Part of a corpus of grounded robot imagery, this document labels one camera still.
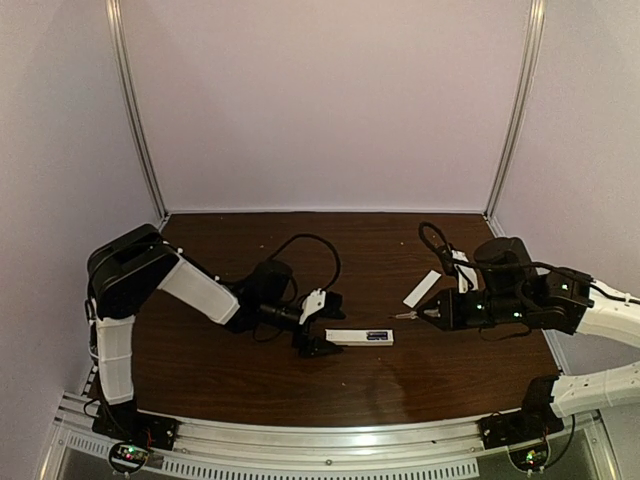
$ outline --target white panel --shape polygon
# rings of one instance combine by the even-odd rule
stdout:
[[[535,84],[498,208],[506,233],[522,236],[533,258],[573,266],[635,295],[640,294],[638,25],[635,0],[549,2]],[[558,338],[574,374],[640,358],[638,350],[597,337]],[[637,452],[632,424],[607,425],[614,444],[632,442]],[[637,455],[618,459],[625,478],[637,478]]]
[[[529,5],[125,1],[168,208],[481,211]]]
[[[0,63],[0,478],[16,480],[88,371],[89,253],[154,218],[104,1],[4,0]]]

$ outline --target white rectangular box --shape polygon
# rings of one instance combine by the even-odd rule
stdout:
[[[336,345],[351,347],[380,347],[393,345],[393,330],[372,328],[368,330],[326,330],[327,340]]]

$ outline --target vertical metal pole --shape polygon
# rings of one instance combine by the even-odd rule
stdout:
[[[511,119],[509,120],[509,129],[502,148],[500,164],[496,173],[489,202],[485,210],[485,217],[491,221],[495,215],[500,195],[504,188],[511,160],[515,152],[520,128],[524,121],[524,112],[529,98],[529,92],[533,85],[533,77],[538,63],[538,53],[540,51],[540,43],[542,41],[542,32],[544,28],[544,19],[546,14],[546,0],[532,0],[531,11],[529,13],[529,25],[527,27],[527,36],[524,43],[524,52],[522,56],[522,66],[520,68],[520,79],[518,89],[513,103]]]
[[[140,166],[144,175],[151,202],[155,209],[159,220],[163,220],[167,216],[167,209],[162,199],[162,193],[158,185],[158,179],[153,164],[147,140],[144,136],[142,121],[140,118],[140,110],[136,99],[136,92],[133,87],[133,78],[131,76],[131,68],[129,65],[129,57],[127,55],[127,45],[124,37],[124,27],[122,25],[122,13],[120,10],[120,0],[107,0],[107,17],[109,19],[109,27],[111,30],[111,40],[120,76],[120,84],[122,86],[122,95],[125,101],[127,117],[129,118],[129,126],[133,142],[138,152]]]

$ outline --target white wall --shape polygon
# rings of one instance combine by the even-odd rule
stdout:
[[[528,0],[136,0],[170,210],[482,211]]]
[[[0,2],[0,478],[88,371],[89,253],[154,221],[103,0]]]
[[[497,211],[502,228],[523,237],[535,259],[589,272],[635,295],[638,25],[640,4],[634,0],[549,2],[535,83]],[[640,351],[604,339],[558,334],[558,342],[572,373],[640,359]],[[625,478],[639,478],[640,408],[605,415],[616,417],[607,425]]]

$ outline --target wood grain surface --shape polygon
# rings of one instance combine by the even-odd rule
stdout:
[[[478,332],[443,333],[421,320],[396,320],[402,299],[440,265],[419,241],[418,222],[439,225],[472,254],[491,238],[480,215],[232,214],[174,215],[164,235],[224,279],[238,279],[291,235],[329,239],[343,262],[334,290],[343,321],[332,328],[392,328],[392,347],[351,347],[301,359],[290,334],[257,343],[232,334],[180,301],[156,292],[134,328],[133,377],[139,407],[164,414],[280,426],[364,426],[422,422],[518,407],[529,381],[556,373],[540,332],[503,342]],[[333,260],[321,244],[300,240],[279,257],[301,291],[323,285]],[[443,278],[442,288],[454,285]],[[501,336],[508,327],[486,336]],[[271,335],[263,327],[259,336]]]

